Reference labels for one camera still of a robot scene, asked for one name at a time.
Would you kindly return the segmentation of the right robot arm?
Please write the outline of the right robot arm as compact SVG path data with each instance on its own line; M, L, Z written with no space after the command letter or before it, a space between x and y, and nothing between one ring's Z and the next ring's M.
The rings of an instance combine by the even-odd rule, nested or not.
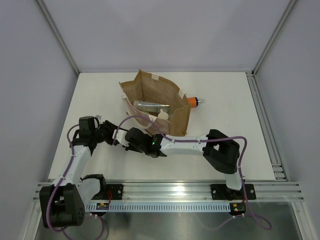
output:
M245 189L238 165L243 153L233 138L219 130L211 129L206 135L188 138L159 133L148 135L133 127L128 131L122 130L117 140L125 150L144 153L152 158L173 155L203 157L225 178L225 184L211 186L212 198L228 201L243 198Z

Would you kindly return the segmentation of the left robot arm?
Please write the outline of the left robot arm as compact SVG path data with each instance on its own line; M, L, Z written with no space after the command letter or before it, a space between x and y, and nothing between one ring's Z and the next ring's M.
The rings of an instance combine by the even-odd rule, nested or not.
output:
M67 227L80 226L84 221L85 206L92 199L112 199L102 174L82 177L86 164L98 144L114 143L114 131L118 127L109 122L100 122L97 117L81 117L71 127L73 137L68 137L70 159L57 179L39 192L42 221L45 228L62 232Z

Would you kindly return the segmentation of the beige pump bottle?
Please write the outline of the beige pump bottle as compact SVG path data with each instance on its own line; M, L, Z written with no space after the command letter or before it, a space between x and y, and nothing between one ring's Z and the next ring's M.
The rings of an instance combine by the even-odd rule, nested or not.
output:
M168 120L169 114L167 112L163 111L163 109L160 109L160 113L157 115L157 117L162 120Z

